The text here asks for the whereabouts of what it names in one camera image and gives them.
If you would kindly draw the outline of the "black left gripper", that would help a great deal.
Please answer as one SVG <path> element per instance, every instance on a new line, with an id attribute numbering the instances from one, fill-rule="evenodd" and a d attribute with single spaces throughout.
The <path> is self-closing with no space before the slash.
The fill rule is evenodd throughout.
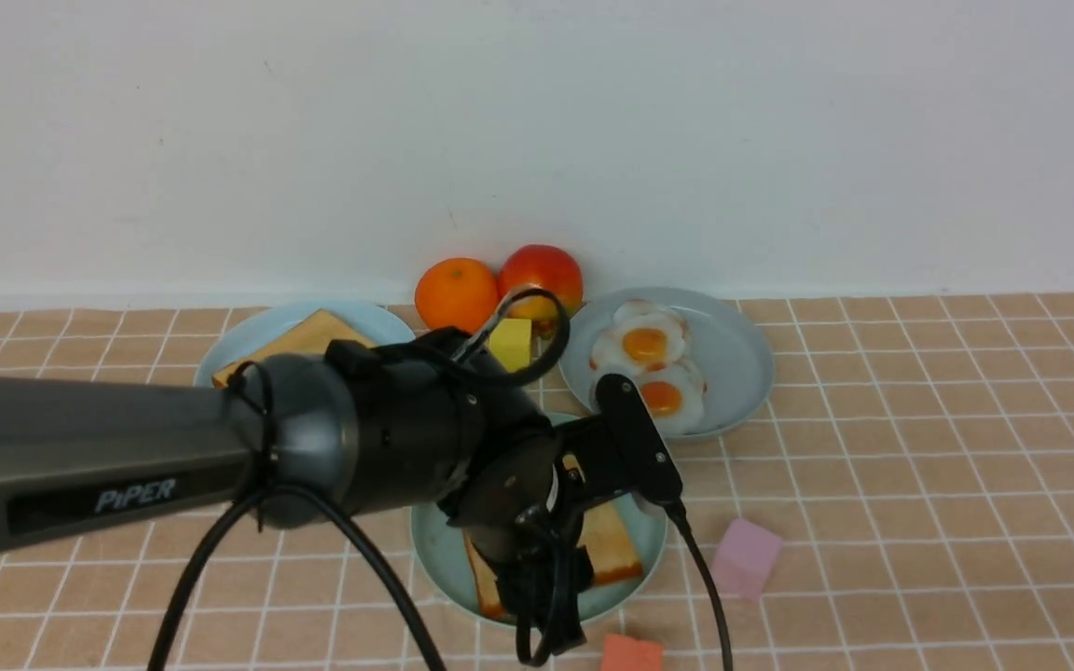
<path id="1" fill-rule="evenodd" d="M 583 543 L 585 519 L 630 485 L 600 415 L 520 436 L 442 509 L 490 570 L 513 621 L 518 661 L 545 665 L 585 644 L 579 597 L 598 572 Z"/>

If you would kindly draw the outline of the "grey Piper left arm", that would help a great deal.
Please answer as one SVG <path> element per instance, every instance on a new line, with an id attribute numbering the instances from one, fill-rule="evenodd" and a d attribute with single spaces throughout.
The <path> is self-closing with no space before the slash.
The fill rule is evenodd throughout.
<path id="1" fill-rule="evenodd" d="M 221 388 L 0 377 L 0 554 L 227 502 L 173 592 L 149 668 L 170 658 L 198 579 L 245 515 L 334 524 L 400 607 L 431 670 L 442 655 L 364 514 L 435 504 L 469 536 L 518 621 L 521 663 L 584 640 L 585 514 L 638 484 L 601 419 L 555 426 L 458 330 L 244 363 Z"/>

